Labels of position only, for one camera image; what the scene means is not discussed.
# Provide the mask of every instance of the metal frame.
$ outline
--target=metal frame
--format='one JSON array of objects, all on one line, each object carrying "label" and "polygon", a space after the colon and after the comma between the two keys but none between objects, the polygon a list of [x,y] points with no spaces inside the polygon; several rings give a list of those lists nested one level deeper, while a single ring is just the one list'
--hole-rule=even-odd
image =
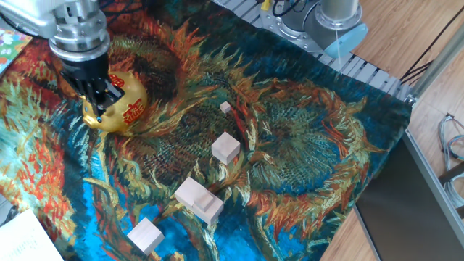
[{"label": "metal frame", "polygon": [[424,72],[419,81],[415,84],[413,92],[408,97],[419,99],[428,87],[448,68],[450,63],[456,58],[464,47],[464,24],[457,30],[447,45],[439,53],[430,67]]},{"label": "metal frame", "polygon": [[440,207],[442,208],[443,213],[446,215],[449,224],[457,232],[456,236],[459,239],[461,245],[464,247],[464,223],[462,222],[459,214],[457,213],[447,194],[444,192],[443,186],[437,178],[434,170],[432,170],[432,167],[428,163],[427,159],[419,148],[419,145],[415,142],[413,135],[409,132],[408,129],[405,131],[402,139],[405,142],[406,147],[411,152],[415,163],[418,165],[420,171],[422,172],[423,177],[426,180],[432,193],[434,194],[436,200],[440,204]]},{"label": "metal frame", "polygon": [[407,101],[408,94],[411,92],[409,85],[402,85],[401,81],[372,65],[371,63],[357,57],[354,54],[348,54],[339,59],[332,59],[306,34],[300,35],[292,33],[289,36],[289,30],[286,28],[280,17],[274,17],[271,10],[261,10],[261,4],[256,0],[213,0],[216,4],[231,10],[235,15],[255,26],[269,30],[286,40],[296,44],[299,48],[309,52],[316,59],[325,65],[328,65],[342,75],[367,83],[385,93],[397,97],[401,101]]},{"label": "metal frame", "polygon": [[376,258],[376,260],[381,261],[380,256],[378,255],[376,246],[374,245],[374,243],[372,241],[372,238],[370,237],[368,229],[365,227],[363,217],[361,216],[360,211],[358,210],[356,205],[355,205],[355,207],[353,207],[353,210],[356,213],[357,219],[360,221],[362,230],[364,231],[364,234],[365,234],[365,236],[366,236],[366,238],[368,240],[369,246],[372,249],[372,252],[374,253],[374,257]]}]

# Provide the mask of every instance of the stacked wooden blocks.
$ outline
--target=stacked wooden blocks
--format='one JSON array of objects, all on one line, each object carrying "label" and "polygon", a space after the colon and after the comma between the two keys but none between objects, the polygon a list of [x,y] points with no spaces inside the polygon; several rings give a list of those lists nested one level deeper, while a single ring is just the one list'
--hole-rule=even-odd
[{"label": "stacked wooden blocks", "polygon": [[208,225],[223,211],[224,202],[193,178],[188,177],[175,191],[175,198]]}]

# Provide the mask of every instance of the metal bar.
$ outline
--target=metal bar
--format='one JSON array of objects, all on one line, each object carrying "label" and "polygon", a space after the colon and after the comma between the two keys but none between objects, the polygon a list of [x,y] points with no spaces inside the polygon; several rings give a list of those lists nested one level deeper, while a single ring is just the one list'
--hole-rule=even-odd
[{"label": "metal bar", "polygon": [[260,15],[260,9],[261,9],[261,6],[258,4],[256,6],[254,6],[251,10],[249,10],[243,17],[242,19],[249,22],[249,23],[252,23],[254,21],[254,19],[256,17],[259,17]]},{"label": "metal bar", "polygon": [[356,76],[356,80],[362,81],[363,83],[368,83],[368,80],[376,71],[376,69],[377,67],[373,66],[372,64],[366,64],[364,68],[361,70],[361,72]]},{"label": "metal bar", "polygon": [[419,98],[441,73],[450,65],[455,57],[464,47],[464,24],[457,30],[456,34],[449,40],[443,51],[431,63],[427,71],[419,79],[411,93],[414,98]]},{"label": "metal bar", "polygon": [[372,241],[372,238],[370,237],[368,228],[365,227],[363,217],[360,213],[360,211],[357,208],[357,205],[355,204],[355,207],[353,207],[353,210],[356,213],[357,219],[360,221],[360,225],[362,227],[362,230],[364,231],[365,237],[369,242],[370,249],[372,249],[372,253],[374,254],[374,257],[376,258],[377,261],[381,261],[380,257],[378,256],[377,248],[374,242]]},{"label": "metal bar", "polygon": [[452,178],[462,173],[464,173],[464,162],[461,162],[456,167],[452,168],[451,170],[448,170],[443,175],[441,175],[438,179],[440,183],[444,185],[446,182],[450,181]]},{"label": "metal bar", "polygon": [[337,72],[340,72],[345,64],[348,63],[348,61],[351,59],[351,57],[353,57],[353,54],[349,53],[342,58],[337,58],[335,61],[333,61],[331,68]]},{"label": "metal bar", "polygon": [[255,5],[257,5],[257,2],[256,1],[253,1],[253,0],[248,0],[248,1],[245,1],[239,8],[235,9],[235,11],[233,11],[238,17],[243,17],[248,11],[251,10],[252,7],[254,7]]},{"label": "metal bar", "polygon": [[390,79],[388,79],[386,84],[382,87],[382,91],[388,93],[390,89],[393,87],[394,83],[396,82],[397,82],[397,79],[395,77],[391,77]]},{"label": "metal bar", "polygon": [[365,60],[360,59],[357,61],[356,65],[349,71],[348,76],[351,78],[356,78],[357,73],[361,70],[361,67],[364,65]]},{"label": "metal bar", "polygon": [[319,62],[322,62],[325,65],[328,65],[330,62],[332,62],[332,60],[333,60],[332,57],[328,56],[327,54],[323,54],[319,58]]},{"label": "metal bar", "polygon": [[369,84],[376,87],[377,89],[380,89],[386,83],[388,78],[388,73],[384,72],[383,70],[379,70]]},{"label": "metal bar", "polygon": [[357,62],[360,60],[359,57],[355,56],[355,58],[349,62],[349,64],[347,66],[345,66],[345,68],[343,68],[343,70],[341,71],[342,74],[344,75],[347,75],[349,72],[351,72],[351,70],[353,69],[353,67],[357,64]]}]

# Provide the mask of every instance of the white cylinder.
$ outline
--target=white cylinder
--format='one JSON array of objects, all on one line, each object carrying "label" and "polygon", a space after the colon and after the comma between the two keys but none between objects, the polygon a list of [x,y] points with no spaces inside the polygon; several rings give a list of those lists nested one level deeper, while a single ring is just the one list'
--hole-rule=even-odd
[{"label": "white cylinder", "polygon": [[333,22],[341,22],[355,15],[358,0],[321,0],[322,13]]}]

